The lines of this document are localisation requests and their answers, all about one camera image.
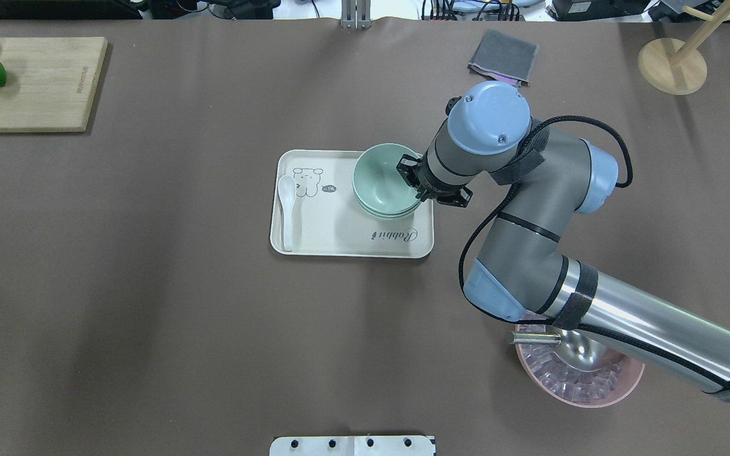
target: wooden stand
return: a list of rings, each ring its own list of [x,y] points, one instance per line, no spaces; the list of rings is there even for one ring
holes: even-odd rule
[[[650,41],[638,53],[638,69],[655,89],[671,95],[689,95],[706,82],[706,61],[698,46],[722,23],[730,20],[730,0],[725,0],[715,14],[707,15],[684,6],[684,12],[706,20],[692,38],[683,42],[675,38]]]

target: wooden base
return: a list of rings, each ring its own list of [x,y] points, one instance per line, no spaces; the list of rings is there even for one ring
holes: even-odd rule
[[[706,60],[697,50],[675,66],[669,64],[669,57],[683,46],[675,38],[660,38],[650,41],[638,53],[638,69],[641,75],[655,89],[672,95],[689,95],[706,82]]]

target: metal spoon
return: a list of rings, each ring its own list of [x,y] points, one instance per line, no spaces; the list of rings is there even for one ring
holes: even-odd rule
[[[617,363],[624,354],[576,331],[548,327],[549,332],[518,332],[509,335],[511,344],[554,346],[554,355],[568,366],[583,372],[594,372]]]
[[[289,175],[278,179],[278,199],[283,210],[283,250],[292,251],[292,210],[297,197],[297,183]]]

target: brown table surface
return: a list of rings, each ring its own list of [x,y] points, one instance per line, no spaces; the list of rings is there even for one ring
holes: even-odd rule
[[[446,454],[730,454],[730,406],[647,367],[625,401],[547,396],[458,289],[504,189],[438,206],[422,260],[269,246],[292,148],[424,150],[485,29],[540,44],[539,118],[616,127],[635,181],[562,251],[730,327],[730,25],[699,92],[638,73],[694,25],[0,22],[110,41],[89,130],[0,135],[0,454],[266,455],[275,436],[426,433]],[[564,127],[616,153],[591,127]]]

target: green bowl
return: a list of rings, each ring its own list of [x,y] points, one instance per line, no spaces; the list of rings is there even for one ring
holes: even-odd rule
[[[359,157],[351,179],[362,208],[381,219],[405,216],[418,207],[416,191],[396,170],[402,155],[418,156],[400,144],[377,144]]]
[[[365,211],[369,215],[372,215],[372,216],[376,217],[377,219],[382,219],[382,220],[402,219],[403,217],[407,217],[408,215],[411,215],[412,213],[414,213],[415,210],[418,208],[418,206],[421,205],[421,202],[419,201],[417,205],[413,206],[408,211],[405,211],[405,212],[400,213],[400,214],[395,214],[395,215],[385,215],[385,214],[382,214],[382,213],[376,213],[376,212],[374,212],[372,210],[369,210],[369,208],[367,208],[364,205],[362,205],[362,202],[359,201],[359,200],[357,200],[357,202],[359,203],[359,207],[362,208],[363,211]]]

